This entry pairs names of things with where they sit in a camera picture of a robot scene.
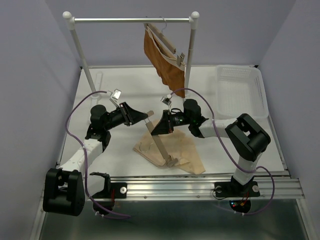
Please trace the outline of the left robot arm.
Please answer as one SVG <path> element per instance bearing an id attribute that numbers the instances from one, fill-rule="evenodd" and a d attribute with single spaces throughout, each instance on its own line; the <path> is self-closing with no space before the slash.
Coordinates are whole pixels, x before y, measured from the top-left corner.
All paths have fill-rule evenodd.
<path id="1" fill-rule="evenodd" d="M 111 112 L 101 104 L 93 106 L 86 136 L 79 141 L 80 148 L 66 163 L 46 173 L 43 210 L 79 216 L 86 200 L 91 200 L 97 216 L 119 220 L 130 218 L 113 211 L 115 199 L 127 197 L 127 183 L 114 183 L 109 174 L 89 173 L 88 168 L 108 147 L 111 129 L 122 124 L 129 127 L 147 118 L 147 113 L 134 110 L 126 102 Z"/>

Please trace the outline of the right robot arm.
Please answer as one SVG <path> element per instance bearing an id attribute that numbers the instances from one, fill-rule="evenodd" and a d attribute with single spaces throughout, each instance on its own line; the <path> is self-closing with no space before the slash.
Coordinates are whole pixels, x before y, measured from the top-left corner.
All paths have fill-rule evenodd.
<path id="1" fill-rule="evenodd" d="M 261 154 L 271 143 L 271 138 L 249 114 L 241 114 L 230 124 L 225 120 L 215 121 L 202 116 L 201 107 L 196 100 L 187 99 L 182 111 L 172 113 L 164 110 L 151 135 L 171 134 L 174 127 L 184 125 L 188 126 L 188 130 L 196 138 L 230 139 L 239 155 L 230 181 L 219 183 L 216 188 L 219 198 L 238 197 L 253 189 L 254 171 Z"/>

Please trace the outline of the wooden clip hanger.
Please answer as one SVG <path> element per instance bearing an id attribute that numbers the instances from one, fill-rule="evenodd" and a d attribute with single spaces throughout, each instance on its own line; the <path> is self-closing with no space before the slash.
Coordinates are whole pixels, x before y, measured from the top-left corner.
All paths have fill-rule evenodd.
<path id="1" fill-rule="evenodd" d="M 144 122 L 147 128 L 147 133 L 142 136 L 141 140 L 136 144 L 134 150 L 156 167 L 174 167 L 179 160 L 169 154 L 164 142 L 158 135 L 151 135 L 151 132 L 154 130 L 155 126 L 150 121 L 149 117 L 151 117 L 154 112 L 151 110 L 146 114 L 148 117 L 144 120 Z"/>

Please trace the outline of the beige underwear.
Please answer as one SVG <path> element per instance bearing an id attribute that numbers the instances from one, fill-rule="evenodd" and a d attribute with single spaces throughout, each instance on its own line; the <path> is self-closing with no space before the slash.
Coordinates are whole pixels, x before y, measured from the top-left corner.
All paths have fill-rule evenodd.
<path id="1" fill-rule="evenodd" d="M 152 121 L 154 126 L 158 122 L 158 120 Z M 159 135 L 159 137 L 164 142 L 164 145 L 167 148 L 169 154 L 178 159 L 178 163 L 173 167 L 165 166 L 158 168 L 176 168 L 193 175 L 203 174 L 206 171 L 200 155 L 197 151 L 194 140 L 191 137 L 188 137 L 183 131 L 174 130 L 173 133 Z"/>

